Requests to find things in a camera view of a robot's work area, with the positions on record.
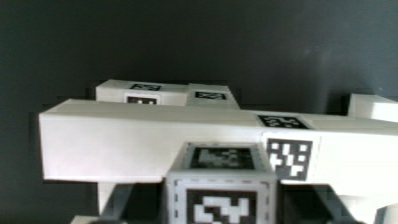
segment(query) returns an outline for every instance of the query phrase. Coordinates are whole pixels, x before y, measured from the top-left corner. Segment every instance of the white cube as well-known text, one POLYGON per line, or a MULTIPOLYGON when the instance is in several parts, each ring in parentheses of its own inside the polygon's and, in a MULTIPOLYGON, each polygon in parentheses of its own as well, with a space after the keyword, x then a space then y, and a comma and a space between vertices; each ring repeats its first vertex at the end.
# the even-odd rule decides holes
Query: white cube
POLYGON ((257 144, 186 144, 167 175, 169 223, 275 223, 277 177, 257 144))

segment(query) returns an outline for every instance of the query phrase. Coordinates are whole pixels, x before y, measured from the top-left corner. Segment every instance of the box side face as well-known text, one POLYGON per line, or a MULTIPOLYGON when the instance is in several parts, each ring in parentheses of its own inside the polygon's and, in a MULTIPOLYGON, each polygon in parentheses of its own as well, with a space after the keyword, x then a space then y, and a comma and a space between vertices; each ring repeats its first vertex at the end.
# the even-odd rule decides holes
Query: box side face
POLYGON ((163 95, 163 105, 185 106, 186 104, 186 93, 169 93, 163 95))
POLYGON ((130 130, 128 125, 122 120, 41 118, 44 179, 119 183, 162 181, 172 152, 163 153, 156 148, 146 150, 144 141, 131 142, 138 129, 130 130))
POLYGON ((348 116, 371 118, 373 104, 380 101, 375 95, 352 94, 348 116))
POLYGON ((398 137, 323 134, 314 183, 330 183, 337 194, 394 195, 398 189, 398 137))
POLYGON ((375 103, 371 119, 398 122, 398 103, 375 103))
POLYGON ((130 87, 130 82, 121 80, 108 80, 96 87, 96 100, 105 102, 122 102, 121 95, 124 89, 130 87))

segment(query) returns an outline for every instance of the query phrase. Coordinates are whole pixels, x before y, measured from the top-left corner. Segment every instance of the dark background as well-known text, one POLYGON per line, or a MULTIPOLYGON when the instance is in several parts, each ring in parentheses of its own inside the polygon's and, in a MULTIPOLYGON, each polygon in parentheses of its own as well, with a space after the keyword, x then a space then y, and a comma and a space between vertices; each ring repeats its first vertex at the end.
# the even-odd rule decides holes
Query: dark background
POLYGON ((245 109, 345 113, 398 96, 394 0, 0 1, 0 223, 96 214, 96 186, 44 182, 37 113, 106 79, 229 85, 245 109))

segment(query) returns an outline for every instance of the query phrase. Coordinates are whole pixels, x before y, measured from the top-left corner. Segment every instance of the printed square pattern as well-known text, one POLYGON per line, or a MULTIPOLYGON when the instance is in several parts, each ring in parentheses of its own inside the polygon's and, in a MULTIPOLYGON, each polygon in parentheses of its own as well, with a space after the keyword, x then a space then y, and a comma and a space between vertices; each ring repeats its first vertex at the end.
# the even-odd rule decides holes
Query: printed square pattern
POLYGON ((311 141, 268 139, 266 153, 270 165, 281 179, 307 179, 311 149, 311 141))
POLYGON ((190 168, 254 169, 250 149, 197 147, 190 168))
POLYGON ((133 84, 133 86, 130 87, 130 89, 149 90, 149 91, 158 91, 160 88, 162 88, 162 86, 158 86, 158 85, 146 85, 146 84, 133 84))
POLYGON ((257 116, 266 127, 309 129, 295 117, 257 116))
POLYGON ((126 97, 126 102, 128 103, 137 103, 137 104, 158 104, 158 100, 154 98, 135 97, 135 96, 126 97))
POLYGON ((195 92, 195 98, 211 99, 211 100, 225 100, 227 99, 224 93, 209 93, 209 92, 195 92))
POLYGON ((186 223, 256 224, 256 191, 186 190, 186 223))

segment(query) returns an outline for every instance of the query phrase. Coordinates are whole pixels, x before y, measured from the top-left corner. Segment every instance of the white block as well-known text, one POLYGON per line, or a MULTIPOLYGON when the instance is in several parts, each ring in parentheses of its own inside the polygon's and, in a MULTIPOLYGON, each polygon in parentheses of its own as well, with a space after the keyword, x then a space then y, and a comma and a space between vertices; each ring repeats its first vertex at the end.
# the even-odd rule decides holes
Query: white block
POLYGON ((142 103, 183 106, 186 85, 108 80, 96 87, 96 100, 119 103, 142 103))
POLYGON ((348 116, 398 122, 398 102, 377 95, 352 94, 348 116))
MULTIPOLYGON (((266 145, 270 137, 286 135, 284 140, 305 141, 302 136, 307 135, 314 147, 311 157, 305 157, 307 144, 300 142, 295 145, 302 153, 293 157, 284 155, 293 164, 286 171, 291 175, 300 176, 300 163, 309 163, 309 179, 298 182, 330 183, 337 194, 392 194, 398 188, 392 178, 398 124, 355 119, 353 127, 350 124, 316 130, 321 115, 314 117, 309 120, 298 114, 305 125, 311 124, 309 129, 277 128, 263 126, 250 111, 69 100, 41 114, 44 179, 160 182, 183 143, 263 141, 266 145)), ((325 116, 330 123, 350 123, 352 120, 341 117, 332 120, 325 116)), ((293 124, 289 119, 279 121, 293 124)))
POLYGON ((160 182, 183 142, 259 142, 252 114, 66 101, 41 116, 44 179, 160 182))
POLYGON ((186 144, 165 181, 169 223, 275 223, 277 177, 261 145, 186 144))

